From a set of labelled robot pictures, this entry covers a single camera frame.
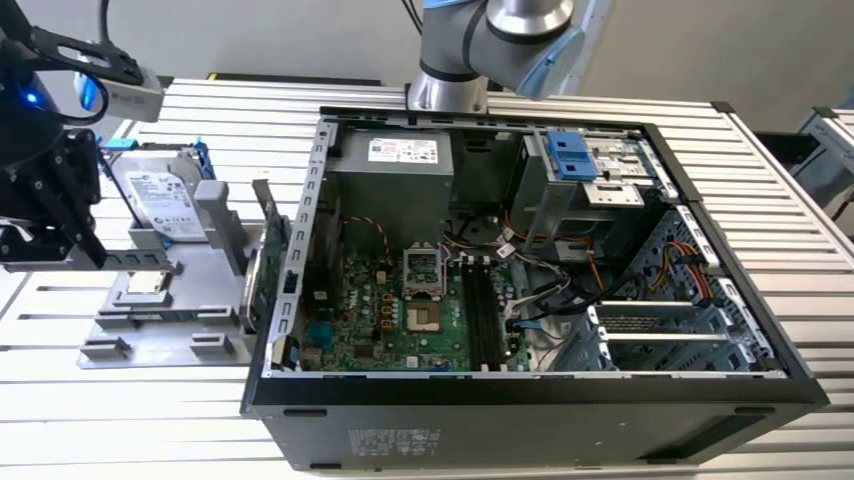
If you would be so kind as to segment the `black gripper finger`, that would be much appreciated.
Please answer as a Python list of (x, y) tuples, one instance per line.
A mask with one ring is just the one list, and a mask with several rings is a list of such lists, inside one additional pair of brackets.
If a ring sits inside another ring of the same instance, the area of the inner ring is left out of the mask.
[(90, 215), (90, 206), (100, 201), (100, 159), (93, 132), (89, 129), (64, 130), (46, 153), (38, 189), (38, 199), (49, 210), (55, 229), (94, 269), (101, 269), (106, 260)]

